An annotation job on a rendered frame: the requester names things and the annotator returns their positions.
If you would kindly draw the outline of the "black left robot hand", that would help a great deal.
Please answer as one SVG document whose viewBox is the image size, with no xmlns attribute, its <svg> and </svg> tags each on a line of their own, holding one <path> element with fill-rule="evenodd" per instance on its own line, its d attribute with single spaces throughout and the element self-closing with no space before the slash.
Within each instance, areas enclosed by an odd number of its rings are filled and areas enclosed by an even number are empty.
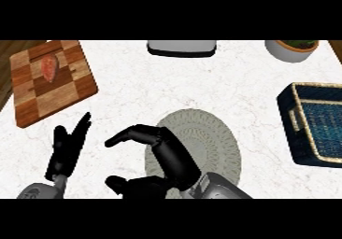
<svg viewBox="0 0 342 239">
<path fill-rule="evenodd" d="M 53 129 L 53 155 L 45 171 L 45 179 L 50 181 L 54 181 L 59 175 L 69 177 L 73 173 L 85 135 L 91 126 L 90 119 L 91 113 L 87 112 L 71 133 L 62 125 L 57 125 Z"/>
</svg>

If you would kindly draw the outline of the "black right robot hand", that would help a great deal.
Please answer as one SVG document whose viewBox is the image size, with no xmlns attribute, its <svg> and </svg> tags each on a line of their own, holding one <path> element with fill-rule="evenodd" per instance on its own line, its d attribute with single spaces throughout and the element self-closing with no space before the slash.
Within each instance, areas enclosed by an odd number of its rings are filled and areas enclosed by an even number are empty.
<svg viewBox="0 0 342 239">
<path fill-rule="evenodd" d="M 189 190 L 200 178 L 202 171 L 168 128 L 132 125 L 104 141 L 104 147 L 110 148 L 128 140 L 150 146 L 163 177 L 146 176 L 127 180 L 121 176 L 109 176 L 104 184 L 112 191 L 121 194 L 124 199 L 163 199 L 171 189 Z"/>
</svg>

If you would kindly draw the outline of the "round grey woven placemat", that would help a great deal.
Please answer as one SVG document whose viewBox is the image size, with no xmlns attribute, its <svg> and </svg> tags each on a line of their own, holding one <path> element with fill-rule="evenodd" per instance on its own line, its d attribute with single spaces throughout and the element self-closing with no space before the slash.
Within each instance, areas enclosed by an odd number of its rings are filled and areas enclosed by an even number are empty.
<svg viewBox="0 0 342 239">
<path fill-rule="evenodd" d="M 221 175 L 236 186 L 242 173 L 242 156 L 237 141 L 224 122 L 206 111 L 183 109 L 168 114 L 158 123 L 180 139 L 202 171 Z M 171 189 L 166 199 L 181 199 Z"/>
</svg>

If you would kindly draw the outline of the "dark blue wicker basket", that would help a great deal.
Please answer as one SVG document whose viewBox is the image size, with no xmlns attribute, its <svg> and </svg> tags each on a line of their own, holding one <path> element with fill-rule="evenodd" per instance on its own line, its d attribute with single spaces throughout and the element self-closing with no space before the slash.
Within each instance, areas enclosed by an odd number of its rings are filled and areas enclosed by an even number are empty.
<svg viewBox="0 0 342 239">
<path fill-rule="evenodd" d="M 342 168 L 342 84 L 292 82 L 277 106 L 293 162 Z"/>
</svg>

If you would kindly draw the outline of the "checkered wooden cutting board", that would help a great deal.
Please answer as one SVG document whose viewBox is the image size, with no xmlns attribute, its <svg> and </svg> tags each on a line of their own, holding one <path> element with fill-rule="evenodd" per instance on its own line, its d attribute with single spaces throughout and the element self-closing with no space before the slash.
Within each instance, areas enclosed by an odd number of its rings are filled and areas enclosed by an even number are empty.
<svg viewBox="0 0 342 239">
<path fill-rule="evenodd" d="M 41 72 L 45 55 L 57 59 L 54 79 Z M 90 65 L 76 40 L 53 40 L 10 56 L 14 120 L 26 128 L 97 93 Z"/>
</svg>

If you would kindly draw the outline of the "raw pink meat piece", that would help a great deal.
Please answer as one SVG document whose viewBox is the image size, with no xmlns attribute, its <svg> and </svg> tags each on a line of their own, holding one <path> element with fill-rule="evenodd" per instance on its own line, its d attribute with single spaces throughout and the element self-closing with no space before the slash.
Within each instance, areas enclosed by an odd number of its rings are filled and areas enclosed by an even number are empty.
<svg viewBox="0 0 342 239">
<path fill-rule="evenodd" d="M 41 75 L 48 82 L 53 82 L 56 71 L 59 68 L 59 60 L 53 54 L 48 54 L 41 59 Z"/>
</svg>

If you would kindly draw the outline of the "white and black appliance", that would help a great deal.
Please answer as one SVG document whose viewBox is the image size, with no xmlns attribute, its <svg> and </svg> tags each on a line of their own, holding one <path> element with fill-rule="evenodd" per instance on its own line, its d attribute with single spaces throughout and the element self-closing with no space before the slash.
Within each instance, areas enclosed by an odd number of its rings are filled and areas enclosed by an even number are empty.
<svg viewBox="0 0 342 239">
<path fill-rule="evenodd" d="M 215 40 L 149 40 L 146 48 L 150 54 L 181 57 L 211 57 L 217 50 Z"/>
</svg>

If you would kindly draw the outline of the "white plant pot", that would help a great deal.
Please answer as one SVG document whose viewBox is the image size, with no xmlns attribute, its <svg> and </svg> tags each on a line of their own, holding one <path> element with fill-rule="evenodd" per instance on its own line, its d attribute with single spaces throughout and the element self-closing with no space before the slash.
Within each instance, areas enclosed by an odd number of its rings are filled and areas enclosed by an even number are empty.
<svg viewBox="0 0 342 239">
<path fill-rule="evenodd" d="M 267 40 L 265 48 L 271 56 L 286 63 L 301 63 L 308 59 L 318 47 L 318 43 L 312 44 L 308 49 L 298 49 L 287 45 L 281 40 Z"/>
</svg>

